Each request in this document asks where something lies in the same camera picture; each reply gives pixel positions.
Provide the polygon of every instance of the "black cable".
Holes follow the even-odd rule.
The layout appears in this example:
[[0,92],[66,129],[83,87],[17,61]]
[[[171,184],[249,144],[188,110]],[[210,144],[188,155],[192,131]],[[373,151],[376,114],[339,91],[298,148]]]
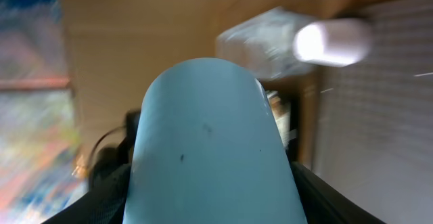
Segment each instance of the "black cable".
[[90,152],[89,159],[87,160],[87,165],[86,165],[86,168],[87,168],[87,169],[90,169],[90,166],[91,166],[91,164],[92,164],[92,160],[93,160],[93,155],[95,154],[98,145],[99,145],[99,144],[100,144],[100,143],[101,143],[101,142],[102,142],[102,141],[103,141],[107,136],[109,136],[109,135],[111,135],[111,134],[113,134],[113,133],[116,133],[117,131],[123,130],[124,128],[125,128],[125,126],[116,127],[116,128],[114,128],[114,129],[108,131],[106,134],[102,135],[102,137],[100,137],[100,138],[98,139],[98,141],[96,141],[95,145],[94,145],[93,148],[92,148],[92,151]]

